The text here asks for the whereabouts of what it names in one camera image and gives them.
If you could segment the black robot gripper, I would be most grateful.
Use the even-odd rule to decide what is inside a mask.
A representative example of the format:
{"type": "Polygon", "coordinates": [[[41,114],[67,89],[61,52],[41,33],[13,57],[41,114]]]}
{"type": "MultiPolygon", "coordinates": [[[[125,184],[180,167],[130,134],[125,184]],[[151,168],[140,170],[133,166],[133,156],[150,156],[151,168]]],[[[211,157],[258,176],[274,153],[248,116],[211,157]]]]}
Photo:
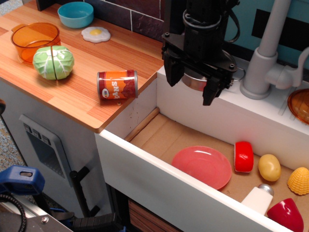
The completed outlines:
{"type": "MultiPolygon", "coordinates": [[[[162,59],[171,87],[181,80],[185,68],[205,75],[216,70],[232,72],[237,67],[232,56],[223,50],[229,17],[238,21],[231,9],[186,9],[182,14],[183,33],[162,35],[162,59]]],[[[203,105],[210,106],[225,88],[229,88],[229,81],[208,79],[203,89],[203,105]]]]}

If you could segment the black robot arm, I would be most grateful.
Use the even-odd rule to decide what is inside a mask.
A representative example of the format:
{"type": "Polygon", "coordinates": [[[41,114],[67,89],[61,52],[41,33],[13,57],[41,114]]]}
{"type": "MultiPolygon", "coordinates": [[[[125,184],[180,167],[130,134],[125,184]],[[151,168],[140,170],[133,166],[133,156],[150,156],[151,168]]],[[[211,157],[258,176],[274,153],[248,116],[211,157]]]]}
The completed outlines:
{"type": "Polygon", "coordinates": [[[206,79],[203,105],[209,106],[222,90],[229,88],[237,70],[235,59],[224,50],[228,19],[239,22],[233,7],[238,0],[168,0],[165,3],[162,59],[170,86],[176,85],[186,70],[206,79]]]}

